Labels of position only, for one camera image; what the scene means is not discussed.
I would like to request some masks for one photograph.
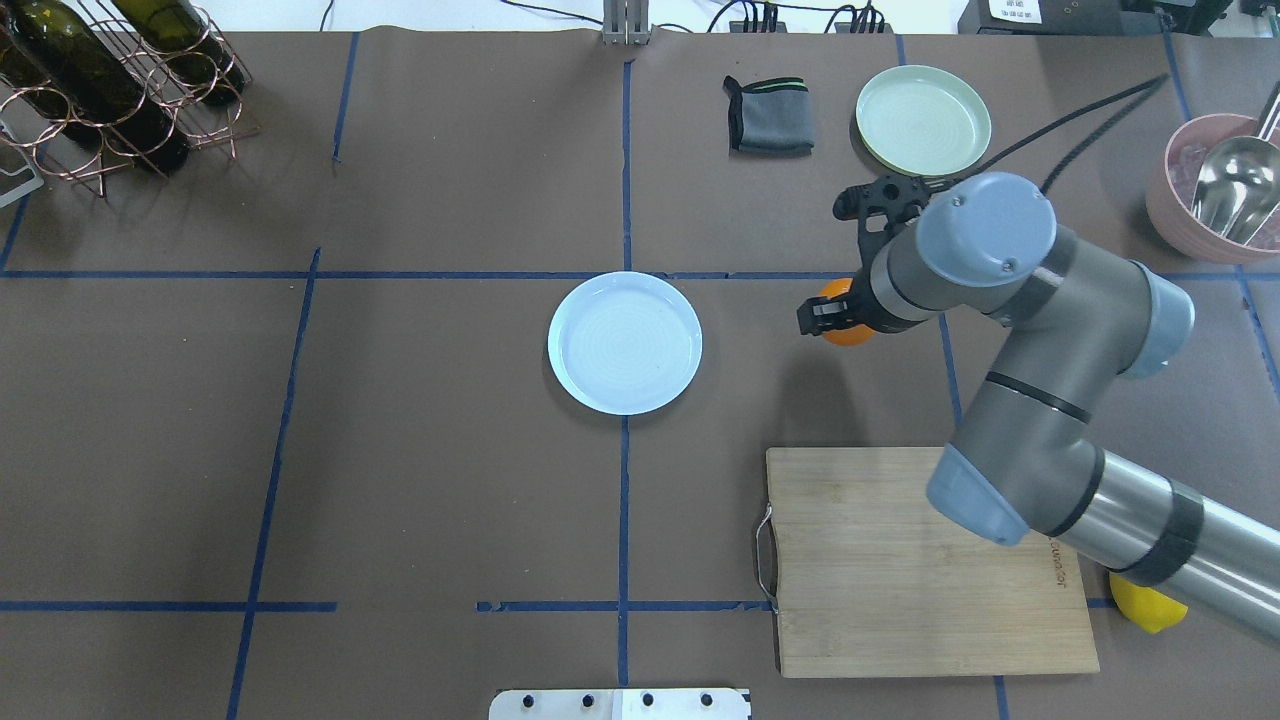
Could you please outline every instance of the light blue cap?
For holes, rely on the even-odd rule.
[[[982,173],[933,197],[915,242],[924,264],[947,281],[995,287],[1032,274],[1056,236],[1053,206],[1029,179]]]
[[[1169,359],[1187,345],[1196,325],[1196,304],[1187,291],[1165,278],[1152,273],[1142,263],[1132,260],[1147,275],[1151,290],[1151,325],[1147,327],[1147,340],[1138,351],[1138,357],[1121,378],[1149,378],[1169,365]]]
[[[925,495],[938,512],[991,542],[1012,547],[1030,530],[1005,496],[952,445],[942,450]]]

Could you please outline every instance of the dark bottle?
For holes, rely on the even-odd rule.
[[[42,68],[91,123],[113,124],[142,152],[134,163],[172,173],[187,161],[191,145],[173,118],[145,96],[142,86],[74,10],[58,0],[0,0],[9,10],[8,31],[27,58]]]
[[[200,53],[169,58],[165,64],[182,82],[200,87],[209,85],[216,77],[214,63],[223,70],[218,85],[201,99],[206,105],[221,106],[236,100],[237,92],[244,91],[244,73],[232,61],[230,54],[220,42],[210,37],[205,19],[187,0],[111,0],[129,20],[142,40],[160,53]]]
[[[4,8],[0,8],[0,22],[4,18]],[[18,90],[19,87],[36,87],[49,82],[49,76],[45,70],[37,68],[35,63],[27,59],[18,50],[13,41],[9,40],[9,35],[4,32],[0,27],[0,81],[4,81],[9,87]],[[56,92],[28,92],[22,96],[40,117],[60,123],[68,118],[67,100],[58,95]],[[67,123],[63,128],[63,135],[68,140],[79,145],[87,152],[97,152],[99,147],[102,146],[102,135],[97,132],[96,128],[83,126],[76,120]]]

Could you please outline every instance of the light green plate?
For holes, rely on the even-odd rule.
[[[991,142],[991,114],[956,76],[928,65],[890,68],[868,82],[855,110],[863,143],[910,176],[948,176],[978,161]]]

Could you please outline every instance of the metal ladle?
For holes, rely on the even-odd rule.
[[[1233,242],[1248,245],[1280,205],[1280,147],[1267,142],[1277,120],[1280,82],[1258,118],[1258,131],[1224,140],[1201,165],[1192,214]]]

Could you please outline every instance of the metal utensil handle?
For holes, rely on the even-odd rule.
[[[774,615],[777,615],[778,598],[772,591],[769,591],[768,583],[764,582],[764,562],[762,560],[762,557],[764,557],[764,548],[760,547],[760,536],[764,533],[764,527],[769,527],[771,534],[773,532],[773,524],[769,523],[772,518],[773,503],[771,502],[764,506],[764,516],[760,518],[760,524],[755,527],[755,582],[760,585],[760,592],[764,593],[764,597],[769,598],[769,609],[773,610]]]
[[[1271,88],[1271,97],[1267,99],[1262,117],[1258,119],[1256,137],[1271,140],[1271,133],[1276,129],[1277,122],[1280,122],[1280,82],[1276,82],[1276,86]]]

